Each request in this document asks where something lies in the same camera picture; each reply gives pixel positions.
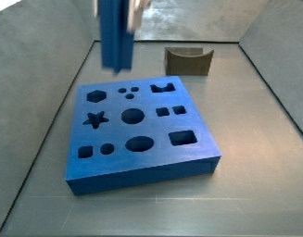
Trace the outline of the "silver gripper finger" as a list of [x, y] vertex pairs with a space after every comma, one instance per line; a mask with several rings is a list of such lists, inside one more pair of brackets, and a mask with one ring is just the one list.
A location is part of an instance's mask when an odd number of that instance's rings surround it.
[[150, 8], [151, 0], [128, 0], [127, 31], [135, 32], [143, 23], [143, 11]]
[[99, 17], [99, 0], [92, 0], [92, 15], [95, 18]]

